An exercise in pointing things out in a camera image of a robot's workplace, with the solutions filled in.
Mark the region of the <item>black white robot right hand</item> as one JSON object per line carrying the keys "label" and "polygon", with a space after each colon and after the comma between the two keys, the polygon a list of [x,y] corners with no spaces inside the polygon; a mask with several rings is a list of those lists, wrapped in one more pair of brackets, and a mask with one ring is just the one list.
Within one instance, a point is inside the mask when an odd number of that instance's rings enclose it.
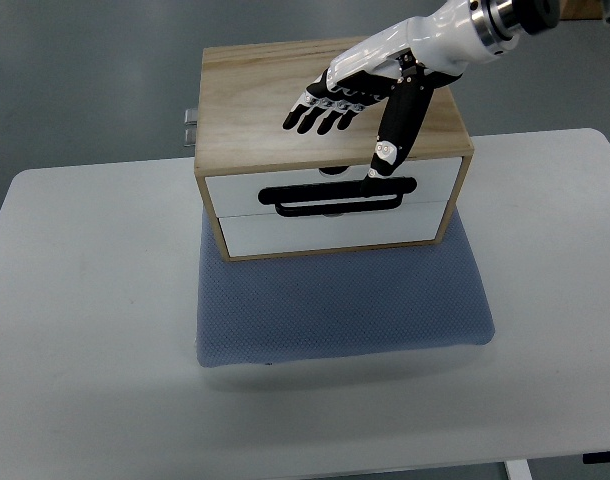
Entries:
{"label": "black white robot right hand", "polygon": [[320,135],[346,129],[366,108],[387,103],[364,196],[382,192],[386,178],[407,158],[435,90],[458,80],[483,59],[484,49],[467,1],[448,1],[430,16],[414,16],[334,58],[300,95],[284,120],[286,130]]}

